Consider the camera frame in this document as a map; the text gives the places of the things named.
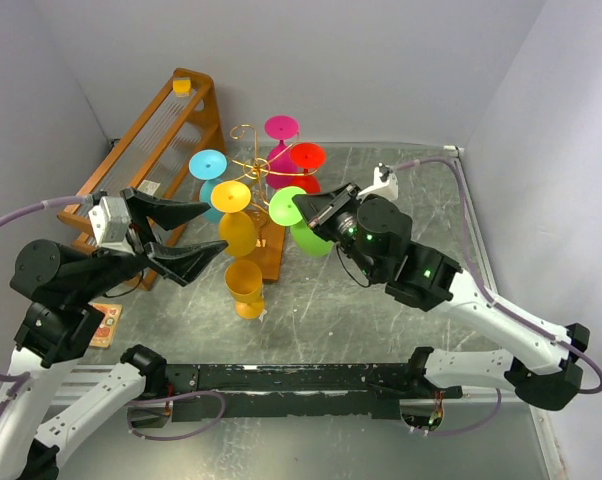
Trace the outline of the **green wine glass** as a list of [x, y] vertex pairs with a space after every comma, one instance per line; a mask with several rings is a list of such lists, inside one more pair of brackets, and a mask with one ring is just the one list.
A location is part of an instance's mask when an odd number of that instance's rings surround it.
[[306, 191], [297, 186], [278, 190], [269, 202], [269, 216], [275, 224], [290, 228], [295, 244], [305, 254], [312, 257], [325, 256], [332, 250], [333, 243], [321, 239], [312, 232], [293, 202], [296, 196], [305, 194]]

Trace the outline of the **pink wine glass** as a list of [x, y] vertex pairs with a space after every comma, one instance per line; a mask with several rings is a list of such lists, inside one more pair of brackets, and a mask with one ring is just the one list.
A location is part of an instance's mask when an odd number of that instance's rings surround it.
[[264, 131], [267, 136], [278, 141], [266, 158], [269, 164], [266, 183], [275, 190], [285, 188], [292, 183], [293, 174], [299, 172], [291, 160], [287, 144], [299, 133], [299, 124], [293, 117], [275, 115], [265, 122]]

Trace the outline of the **red wine glass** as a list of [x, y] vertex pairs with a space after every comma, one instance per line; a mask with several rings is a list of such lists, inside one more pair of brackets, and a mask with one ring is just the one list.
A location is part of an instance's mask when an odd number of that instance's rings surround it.
[[299, 175], [292, 176], [290, 185], [299, 187], [308, 194], [320, 193], [321, 186], [315, 172], [325, 163], [324, 149], [315, 143], [298, 143], [291, 149], [290, 158], [302, 170]]

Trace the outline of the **orange wine glass front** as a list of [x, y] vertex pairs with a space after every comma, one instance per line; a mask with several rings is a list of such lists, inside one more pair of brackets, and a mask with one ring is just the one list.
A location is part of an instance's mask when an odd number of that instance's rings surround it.
[[224, 181], [213, 188], [211, 202], [223, 213], [218, 234], [227, 242], [225, 252], [233, 257], [249, 255], [257, 242], [255, 224], [245, 211], [251, 202], [249, 187], [237, 180]]

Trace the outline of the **orange wine glass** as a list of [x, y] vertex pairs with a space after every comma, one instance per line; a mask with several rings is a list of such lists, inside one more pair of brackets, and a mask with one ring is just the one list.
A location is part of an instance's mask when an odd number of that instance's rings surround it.
[[257, 242], [255, 224], [245, 211], [251, 202], [249, 187], [237, 180], [224, 181], [213, 188], [211, 202], [223, 213], [218, 234], [227, 242], [225, 252], [233, 257], [249, 255]]
[[235, 301], [237, 315], [246, 320], [258, 318], [264, 311], [262, 272], [250, 260], [235, 260], [225, 271], [225, 284]]

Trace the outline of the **blue wine glass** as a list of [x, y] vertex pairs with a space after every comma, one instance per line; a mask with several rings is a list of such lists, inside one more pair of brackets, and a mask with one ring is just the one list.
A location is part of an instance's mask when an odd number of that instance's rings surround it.
[[222, 182], [221, 175], [226, 169], [226, 156], [214, 149], [201, 150], [195, 153], [189, 161], [190, 174], [202, 181], [199, 201], [209, 206], [203, 217], [214, 224], [219, 223], [223, 213], [212, 205], [211, 195], [213, 189]]

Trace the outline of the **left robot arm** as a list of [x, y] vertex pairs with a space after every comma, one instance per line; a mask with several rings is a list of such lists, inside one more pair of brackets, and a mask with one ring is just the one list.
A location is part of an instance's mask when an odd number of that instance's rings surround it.
[[0, 373], [0, 479], [54, 479], [119, 409], [177, 400], [166, 360], [137, 345], [70, 407], [48, 415], [103, 321], [95, 299], [149, 270], [188, 285], [226, 246], [222, 240], [186, 247], [162, 244], [156, 228], [183, 226], [202, 215], [207, 204], [160, 199], [132, 187], [116, 196], [99, 191], [42, 200], [23, 207], [21, 214], [76, 204], [90, 208], [94, 252], [39, 239], [15, 261], [10, 285], [30, 305], [14, 338], [9, 369]]

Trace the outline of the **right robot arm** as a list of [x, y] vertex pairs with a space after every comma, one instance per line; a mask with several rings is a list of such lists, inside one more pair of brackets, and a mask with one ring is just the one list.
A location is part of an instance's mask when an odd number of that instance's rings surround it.
[[589, 331], [556, 325], [525, 312], [491, 292], [481, 292], [472, 274], [439, 250], [412, 240], [412, 219], [391, 201], [346, 184], [323, 194], [296, 194], [292, 201], [305, 224], [355, 262], [372, 285], [395, 301], [423, 312], [462, 321], [497, 344], [484, 352], [420, 348], [405, 374], [407, 390], [424, 398], [449, 387], [512, 391], [548, 411], [563, 409], [580, 393], [579, 353]]

